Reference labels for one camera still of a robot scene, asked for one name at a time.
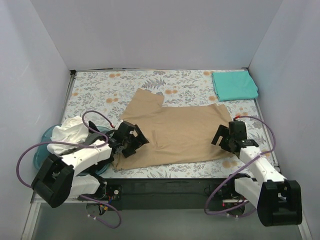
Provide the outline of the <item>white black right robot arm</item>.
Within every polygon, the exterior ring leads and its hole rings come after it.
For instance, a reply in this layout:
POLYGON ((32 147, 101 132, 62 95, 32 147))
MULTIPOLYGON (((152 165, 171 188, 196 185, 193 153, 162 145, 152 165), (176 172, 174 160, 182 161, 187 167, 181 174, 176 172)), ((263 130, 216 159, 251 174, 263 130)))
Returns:
POLYGON ((257 210, 265 227, 300 225, 303 221, 301 186, 296 180, 288 180, 266 159, 258 143, 247 138, 245 122, 236 116, 228 126, 219 125, 211 142, 237 156, 249 168, 253 178, 240 170, 226 178, 208 197, 211 199, 226 184, 227 195, 232 199, 243 196, 257 210))

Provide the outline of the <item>tan t shirt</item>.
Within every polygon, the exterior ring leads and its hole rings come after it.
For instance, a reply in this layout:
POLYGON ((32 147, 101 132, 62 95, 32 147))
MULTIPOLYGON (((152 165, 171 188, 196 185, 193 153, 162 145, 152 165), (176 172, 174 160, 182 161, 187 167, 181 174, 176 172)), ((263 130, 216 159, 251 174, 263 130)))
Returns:
POLYGON ((116 170, 151 166, 196 163, 231 157, 213 145, 220 125, 231 116, 225 105, 163 106, 164 97, 139 88, 126 107, 122 120, 138 125, 149 141, 136 153, 115 158, 116 170))

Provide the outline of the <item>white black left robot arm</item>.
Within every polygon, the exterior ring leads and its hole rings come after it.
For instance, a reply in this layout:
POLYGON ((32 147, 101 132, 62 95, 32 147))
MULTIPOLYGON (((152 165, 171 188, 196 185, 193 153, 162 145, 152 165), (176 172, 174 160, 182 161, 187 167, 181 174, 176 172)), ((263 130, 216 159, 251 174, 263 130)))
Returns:
POLYGON ((32 190, 52 208, 72 197, 104 199, 107 181, 98 171, 112 163, 115 155, 127 158, 149 143, 139 126, 127 121, 109 131, 99 131, 92 122, 89 127, 91 133, 83 146, 61 156, 50 154, 31 183, 32 190))

